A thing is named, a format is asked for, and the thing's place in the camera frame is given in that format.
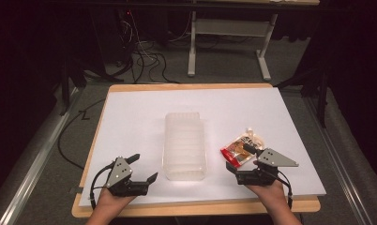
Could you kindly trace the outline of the person's right hand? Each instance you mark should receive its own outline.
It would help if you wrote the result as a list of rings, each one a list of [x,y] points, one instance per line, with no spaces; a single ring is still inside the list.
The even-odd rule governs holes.
[[[270,186],[246,185],[246,188],[257,195],[268,213],[275,213],[284,209],[289,209],[285,198],[283,185],[275,180]]]

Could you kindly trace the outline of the black stand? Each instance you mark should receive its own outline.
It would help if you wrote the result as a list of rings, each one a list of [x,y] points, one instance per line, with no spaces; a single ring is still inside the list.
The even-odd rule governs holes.
[[[328,76],[324,67],[318,66],[299,72],[292,78],[276,84],[278,89],[301,84],[301,96],[304,98],[317,97],[316,118],[320,125],[325,127],[325,106]]]
[[[63,102],[62,115],[65,115],[72,106],[73,93],[70,90],[70,83],[75,88],[82,89],[87,85],[86,77],[91,79],[101,79],[112,83],[123,83],[125,80],[119,76],[130,69],[130,65],[121,67],[116,72],[109,74],[105,67],[97,68],[93,64],[89,64],[82,57],[73,54],[66,54],[64,64],[61,67],[61,95]]]

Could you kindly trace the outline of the white metal desk frame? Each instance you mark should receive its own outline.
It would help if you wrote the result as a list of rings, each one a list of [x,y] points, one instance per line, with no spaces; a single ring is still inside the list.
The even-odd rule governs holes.
[[[277,23],[277,14],[272,14],[266,22],[252,22],[239,20],[222,19],[198,19],[196,12],[191,13],[190,28],[190,48],[188,53],[188,76],[194,77],[196,74],[196,36],[197,35],[216,35],[216,36],[235,36],[246,38],[263,38],[263,46],[258,49],[256,58],[260,67],[261,74],[265,81],[271,80],[271,75],[265,60],[265,54]]]

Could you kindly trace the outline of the person's left hand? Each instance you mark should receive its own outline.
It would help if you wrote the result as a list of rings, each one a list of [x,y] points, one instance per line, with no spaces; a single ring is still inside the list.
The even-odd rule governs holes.
[[[135,199],[135,196],[128,196],[128,197],[114,196],[107,188],[104,187],[98,197],[98,203],[95,210],[97,212],[100,212],[102,216],[115,218],[134,199]]]

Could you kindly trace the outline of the wooden table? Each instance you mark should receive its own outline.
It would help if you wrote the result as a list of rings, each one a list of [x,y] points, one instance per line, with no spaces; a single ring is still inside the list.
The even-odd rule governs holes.
[[[108,94],[112,89],[118,92],[129,91],[150,91],[155,89],[162,90],[206,90],[206,89],[232,89],[232,88],[274,88],[266,83],[220,83],[220,84],[116,84],[110,87]],[[92,143],[88,160],[86,161],[83,172],[81,185],[84,188],[90,160],[92,157]],[[87,206],[80,204],[83,193],[76,196],[72,206],[71,213],[76,218],[87,218],[92,213],[89,203]],[[318,200],[319,196],[294,195],[293,211],[317,212],[321,205]],[[238,200],[221,200],[221,201],[194,201],[194,202],[166,202],[166,203],[147,203],[137,204],[131,203],[124,211],[125,217],[167,217],[167,216],[204,216],[204,215],[248,215],[260,214],[264,211],[264,207],[253,194],[249,199]]]

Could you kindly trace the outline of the white board sheet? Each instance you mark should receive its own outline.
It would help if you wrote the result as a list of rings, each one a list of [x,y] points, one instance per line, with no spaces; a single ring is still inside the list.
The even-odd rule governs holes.
[[[165,116],[198,113],[204,123],[207,173],[201,181],[170,181],[162,170]],[[132,178],[158,178],[137,204],[249,199],[252,192],[237,184],[225,167],[220,149],[252,128],[264,144],[296,161],[283,168],[296,196],[325,193],[294,122],[276,88],[162,90],[118,92],[112,89],[98,125],[84,183],[82,206],[89,205],[90,186],[101,186],[107,176],[100,169],[117,157],[140,154],[132,163]]]

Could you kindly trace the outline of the metal floor rail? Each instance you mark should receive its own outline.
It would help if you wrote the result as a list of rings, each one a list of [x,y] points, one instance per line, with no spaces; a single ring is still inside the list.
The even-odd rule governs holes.
[[[18,220],[82,91],[82,88],[74,87],[68,93],[70,104],[67,107],[62,101],[56,104],[25,150],[26,158],[20,159],[18,168],[12,170],[13,183],[17,187],[12,191],[8,207],[0,217],[0,225],[14,225]]]
[[[338,149],[333,144],[333,141],[327,129],[322,125],[320,119],[317,116],[317,109],[314,100],[312,98],[305,97],[303,101],[306,107],[309,109],[311,118],[315,122],[323,138],[324,144],[326,145],[327,149],[327,155],[332,164],[334,173],[339,180],[339,185],[354,213],[354,217],[358,225],[374,225],[369,216],[369,212],[367,211],[362,199],[359,196],[358,189],[356,188],[353,180],[350,178],[347,170],[344,167],[344,160],[340,157]]]

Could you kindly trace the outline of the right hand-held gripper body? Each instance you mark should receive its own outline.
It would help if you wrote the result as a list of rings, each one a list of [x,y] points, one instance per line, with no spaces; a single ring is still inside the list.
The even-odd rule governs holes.
[[[251,171],[238,170],[234,173],[238,185],[270,186],[279,178],[279,167],[298,167],[299,164],[283,154],[265,148],[255,160],[256,168]]]

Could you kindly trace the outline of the red and clear snack packet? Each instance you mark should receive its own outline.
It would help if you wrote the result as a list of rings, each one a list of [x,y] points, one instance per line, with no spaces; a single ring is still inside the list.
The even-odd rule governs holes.
[[[244,133],[223,146],[220,149],[220,152],[227,162],[231,163],[236,168],[239,168],[250,159],[257,157],[243,149],[245,143],[262,151],[264,150],[264,140],[255,134],[252,128],[247,128]]]

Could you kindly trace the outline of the clear plastic container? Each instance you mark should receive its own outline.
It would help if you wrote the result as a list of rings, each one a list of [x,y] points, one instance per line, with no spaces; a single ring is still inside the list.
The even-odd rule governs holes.
[[[204,124],[197,112],[165,116],[162,169],[171,181],[200,181],[207,172]]]

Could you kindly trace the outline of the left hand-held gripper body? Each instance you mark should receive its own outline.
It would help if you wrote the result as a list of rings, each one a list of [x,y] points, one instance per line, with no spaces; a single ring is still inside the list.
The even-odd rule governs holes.
[[[124,157],[118,157],[106,181],[106,188],[118,197],[146,195],[149,185],[146,184],[146,181],[133,182],[132,174],[133,170],[126,163]]]

